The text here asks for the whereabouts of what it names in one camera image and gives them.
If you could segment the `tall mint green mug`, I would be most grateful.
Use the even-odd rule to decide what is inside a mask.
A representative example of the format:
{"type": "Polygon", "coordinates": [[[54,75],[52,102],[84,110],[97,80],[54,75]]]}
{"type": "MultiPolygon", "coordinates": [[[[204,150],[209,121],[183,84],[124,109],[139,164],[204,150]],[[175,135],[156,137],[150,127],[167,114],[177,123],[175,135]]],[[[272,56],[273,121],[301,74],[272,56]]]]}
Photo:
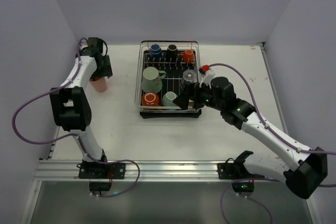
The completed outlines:
{"type": "Polygon", "coordinates": [[[162,79],[167,76],[166,71],[157,70],[155,67],[147,67],[142,73],[141,88],[145,93],[159,93],[162,90],[162,79]]]}

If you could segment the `small mint green cup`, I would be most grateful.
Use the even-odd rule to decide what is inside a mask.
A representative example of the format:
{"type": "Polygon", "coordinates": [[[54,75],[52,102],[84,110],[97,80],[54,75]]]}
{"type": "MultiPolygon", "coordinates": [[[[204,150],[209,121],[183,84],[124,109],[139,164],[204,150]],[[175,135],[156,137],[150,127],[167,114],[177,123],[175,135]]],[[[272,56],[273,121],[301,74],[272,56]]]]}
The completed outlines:
{"type": "Polygon", "coordinates": [[[174,100],[177,98],[177,94],[172,92],[172,91],[168,91],[162,98],[162,105],[163,106],[169,106],[169,107],[174,107],[176,106],[176,104],[174,104],[174,100]]]}

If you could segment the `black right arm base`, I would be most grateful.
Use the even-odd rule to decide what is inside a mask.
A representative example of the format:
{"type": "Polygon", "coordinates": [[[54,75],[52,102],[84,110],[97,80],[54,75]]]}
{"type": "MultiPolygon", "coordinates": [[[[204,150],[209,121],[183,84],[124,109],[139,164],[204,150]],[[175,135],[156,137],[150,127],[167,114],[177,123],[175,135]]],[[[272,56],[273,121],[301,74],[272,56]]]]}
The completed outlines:
{"type": "Polygon", "coordinates": [[[234,159],[229,158],[224,163],[217,164],[217,173],[219,179],[238,180],[243,178],[249,178],[248,181],[233,182],[231,188],[233,191],[242,196],[251,196],[254,192],[254,182],[250,180],[255,178],[243,167],[235,166],[234,159]]]}

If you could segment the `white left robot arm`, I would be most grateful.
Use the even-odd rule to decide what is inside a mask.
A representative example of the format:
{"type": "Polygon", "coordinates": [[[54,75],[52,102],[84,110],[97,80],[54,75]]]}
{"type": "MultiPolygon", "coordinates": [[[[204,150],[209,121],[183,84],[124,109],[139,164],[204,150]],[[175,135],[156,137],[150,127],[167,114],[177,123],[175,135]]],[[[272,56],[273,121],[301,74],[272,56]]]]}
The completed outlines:
{"type": "Polygon", "coordinates": [[[104,150],[91,129],[92,111],[85,89],[92,85],[98,93],[107,90],[107,79],[112,77],[107,43],[98,37],[82,39],[75,64],[59,88],[49,95],[54,121],[77,142],[85,162],[105,163],[104,150]]]}

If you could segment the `clear glass tumbler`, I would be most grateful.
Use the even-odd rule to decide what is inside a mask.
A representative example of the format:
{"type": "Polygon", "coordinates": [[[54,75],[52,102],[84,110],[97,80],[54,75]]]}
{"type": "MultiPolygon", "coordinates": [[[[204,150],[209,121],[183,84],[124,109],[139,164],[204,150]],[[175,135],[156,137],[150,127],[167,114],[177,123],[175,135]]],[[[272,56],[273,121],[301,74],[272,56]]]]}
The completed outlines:
{"type": "Polygon", "coordinates": [[[187,85],[196,82],[197,82],[196,72],[193,69],[187,69],[182,74],[180,88],[181,90],[185,90],[187,85]]]}

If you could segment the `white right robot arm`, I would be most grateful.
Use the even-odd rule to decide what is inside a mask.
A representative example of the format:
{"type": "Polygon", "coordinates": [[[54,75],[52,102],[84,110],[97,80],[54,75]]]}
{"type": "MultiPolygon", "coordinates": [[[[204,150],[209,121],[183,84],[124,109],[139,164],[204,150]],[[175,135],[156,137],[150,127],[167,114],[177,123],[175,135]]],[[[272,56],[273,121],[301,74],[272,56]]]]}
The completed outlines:
{"type": "Polygon", "coordinates": [[[269,122],[262,122],[256,108],[239,99],[233,85],[225,77],[216,77],[209,85],[182,80],[181,94],[174,104],[186,109],[204,106],[218,110],[224,121],[259,140],[277,159],[264,159],[252,151],[244,151],[223,170],[233,178],[251,178],[254,175],[283,182],[302,199],[308,199],[328,174],[327,156],[321,148],[312,150],[298,143],[269,122]]]}

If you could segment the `pink plastic tumbler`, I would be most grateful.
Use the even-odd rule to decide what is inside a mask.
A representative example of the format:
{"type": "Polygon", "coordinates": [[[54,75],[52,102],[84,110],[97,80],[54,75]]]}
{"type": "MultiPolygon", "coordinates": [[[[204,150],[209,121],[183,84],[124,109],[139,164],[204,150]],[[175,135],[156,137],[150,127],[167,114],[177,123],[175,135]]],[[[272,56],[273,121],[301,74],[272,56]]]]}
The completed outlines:
{"type": "Polygon", "coordinates": [[[90,84],[99,93],[103,93],[107,90],[107,83],[105,77],[94,78],[90,80],[90,84]]]}

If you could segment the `red orange glazed cup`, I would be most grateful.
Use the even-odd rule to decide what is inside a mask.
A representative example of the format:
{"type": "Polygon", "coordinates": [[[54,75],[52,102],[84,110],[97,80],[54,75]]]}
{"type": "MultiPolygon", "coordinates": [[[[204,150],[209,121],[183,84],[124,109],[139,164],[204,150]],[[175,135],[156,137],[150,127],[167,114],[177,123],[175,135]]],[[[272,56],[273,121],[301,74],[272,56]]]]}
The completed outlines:
{"type": "Polygon", "coordinates": [[[155,92],[147,92],[142,96],[141,103],[143,106],[160,106],[160,98],[155,92]]]}

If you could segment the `white and brown cup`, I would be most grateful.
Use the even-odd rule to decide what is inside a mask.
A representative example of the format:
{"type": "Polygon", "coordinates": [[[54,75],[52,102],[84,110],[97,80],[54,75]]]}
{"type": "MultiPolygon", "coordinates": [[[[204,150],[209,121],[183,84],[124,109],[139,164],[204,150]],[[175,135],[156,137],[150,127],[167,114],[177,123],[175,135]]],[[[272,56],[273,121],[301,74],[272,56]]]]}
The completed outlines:
{"type": "Polygon", "coordinates": [[[188,109],[195,109],[194,108],[194,101],[192,101],[192,100],[188,101],[188,109]]]}

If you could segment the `blue ceramic mug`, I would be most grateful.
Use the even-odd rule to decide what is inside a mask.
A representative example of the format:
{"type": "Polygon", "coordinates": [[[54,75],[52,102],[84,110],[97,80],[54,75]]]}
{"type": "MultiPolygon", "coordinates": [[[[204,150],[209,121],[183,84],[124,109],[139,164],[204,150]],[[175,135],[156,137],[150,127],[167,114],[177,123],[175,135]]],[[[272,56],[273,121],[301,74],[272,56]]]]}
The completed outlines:
{"type": "Polygon", "coordinates": [[[159,60],[162,57],[162,49],[160,45],[153,44],[150,47],[150,58],[154,60],[159,60]]]}

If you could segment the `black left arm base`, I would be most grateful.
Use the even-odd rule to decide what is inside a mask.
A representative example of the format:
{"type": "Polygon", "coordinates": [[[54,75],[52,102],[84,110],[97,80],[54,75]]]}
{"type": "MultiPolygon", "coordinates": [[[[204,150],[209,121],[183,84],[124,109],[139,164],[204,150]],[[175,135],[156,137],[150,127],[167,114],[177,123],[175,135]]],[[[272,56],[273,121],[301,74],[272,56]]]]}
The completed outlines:
{"type": "Polygon", "coordinates": [[[109,191],[114,179],[124,179],[125,163],[98,164],[96,162],[86,162],[77,164],[79,168],[79,179],[89,179],[89,191],[98,193],[109,191]]]}

